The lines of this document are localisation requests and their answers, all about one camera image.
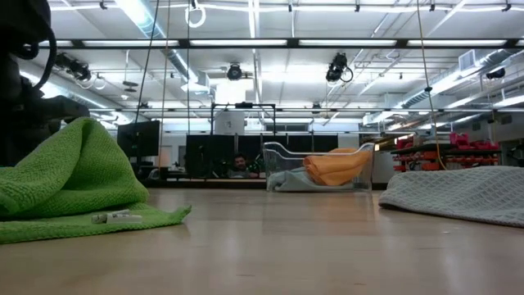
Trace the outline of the green microfiber towel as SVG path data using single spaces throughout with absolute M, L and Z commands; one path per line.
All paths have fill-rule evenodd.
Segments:
M 0 167 L 0 244 L 76 238 L 179 225 L 191 212 L 147 205 L 117 142 L 96 120 L 80 118 L 40 143 L 15 166 Z M 93 224 L 129 209 L 141 224 Z

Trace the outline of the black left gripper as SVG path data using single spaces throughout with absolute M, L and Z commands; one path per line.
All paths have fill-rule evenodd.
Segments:
M 70 123 L 90 117 L 88 107 L 65 96 L 41 98 L 41 90 L 26 77 L 0 77 L 0 138 L 41 128 L 41 120 Z

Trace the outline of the black ceiling track light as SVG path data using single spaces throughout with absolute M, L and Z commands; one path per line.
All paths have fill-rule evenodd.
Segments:
M 348 66 L 346 54 L 338 52 L 332 62 L 328 65 L 325 79 L 329 83 L 335 83 L 338 81 L 349 83 L 354 78 L 354 72 Z
M 78 81 L 88 81 L 92 78 L 90 69 L 87 63 L 67 55 L 64 52 L 56 55 L 55 67 L 63 70 L 68 75 L 73 76 Z

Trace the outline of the light blue microfiber towel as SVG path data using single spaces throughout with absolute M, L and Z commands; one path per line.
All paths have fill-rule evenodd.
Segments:
M 352 183 L 327 186 L 316 184 L 307 174 L 304 167 L 273 173 L 266 180 L 266 189 L 272 192 L 331 192 L 347 191 L 354 188 Z

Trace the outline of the silver ventilation duct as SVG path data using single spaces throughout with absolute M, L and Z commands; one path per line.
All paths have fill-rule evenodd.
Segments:
M 476 75 L 493 70 L 506 60 L 523 52 L 523 49 L 472 49 L 458 57 L 458 64 L 443 73 L 428 80 L 431 91 L 426 90 L 424 84 L 420 88 L 410 91 L 394 105 L 394 108 L 410 108 L 427 100 L 430 96 L 443 93 Z

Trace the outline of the grey waffle microfiber towel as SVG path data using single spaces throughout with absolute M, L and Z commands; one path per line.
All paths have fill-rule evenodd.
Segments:
M 524 168 L 480 166 L 395 175 L 378 204 L 433 216 L 524 228 Z

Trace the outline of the white green-towel label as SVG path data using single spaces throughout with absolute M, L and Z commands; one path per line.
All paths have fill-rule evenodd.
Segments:
M 129 209 L 107 212 L 91 217 L 93 224 L 141 224 L 142 216 L 132 215 Z

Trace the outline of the black computer monitor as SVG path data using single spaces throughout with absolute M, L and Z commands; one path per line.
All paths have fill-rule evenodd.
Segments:
M 153 157 L 159 155 L 160 122 L 143 121 L 120 125 L 117 143 L 127 157 Z

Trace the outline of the black room partition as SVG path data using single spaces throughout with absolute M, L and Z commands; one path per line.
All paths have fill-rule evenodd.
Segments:
M 280 143 L 289 152 L 329 152 L 338 147 L 337 135 L 189 135 L 185 170 L 192 178 L 232 178 L 238 171 L 235 160 L 242 157 L 246 170 L 265 172 L 263 146 Z

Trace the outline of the orange microfiber towel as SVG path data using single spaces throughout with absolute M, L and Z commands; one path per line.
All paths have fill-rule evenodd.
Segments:
M 307 156 L 303 166 L 314 183 L 324 186 L 348 184 L 370 161 L 370 151 L 336 148 L 322 156 Z

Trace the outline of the person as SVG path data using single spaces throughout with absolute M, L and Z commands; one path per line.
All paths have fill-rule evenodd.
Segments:
M 233 158 L 233 168 L 228 171 L 228 177 L 234 179 L 256 179 L 260 176 L 256 170 L 247 167 L 246 157 L 238 153 Z

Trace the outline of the black overhead crossbar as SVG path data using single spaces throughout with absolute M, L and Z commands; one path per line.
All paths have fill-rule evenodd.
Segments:
M 60 49 L 524 49 L 519 39 L 60 39 Z

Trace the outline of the clear plastic bin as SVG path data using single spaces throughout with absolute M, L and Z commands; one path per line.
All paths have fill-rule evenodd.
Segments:
M 372 189 L 373 156 L 375 152 L 375 145 L 372 143 L 365 143 L 361 147 L 355 149 L 358 151 L 370 151 L 372 155 L 370 161 L 364 167 L 360 175 L 352 179 L 351 183 L 354 185 L 354 188 L 347 191 L 369 191 Z M 273 173 L 304 167 L 303 160 L 307 156 L 322 156 L 327 154 L 328 152 L 289 152 L 280 143 L 266 143 L 263 148 L 266 180 L 268 176 Z

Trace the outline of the white ceiling air vent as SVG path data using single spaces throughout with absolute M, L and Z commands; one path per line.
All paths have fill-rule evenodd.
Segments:
M 461 71 L 472 69 L 476 66 L 476 51 L 469 50 L 458 57 L 458 66 Z

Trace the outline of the red storage bins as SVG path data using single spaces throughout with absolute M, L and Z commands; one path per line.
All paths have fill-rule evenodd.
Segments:
M 490 140 L 471 141 L 468 134 L 450 133 L 443 137 L 411 136 L 396 139 L 391 152 L 394 171 L 460 170 L 497 166 L 501 151 Z

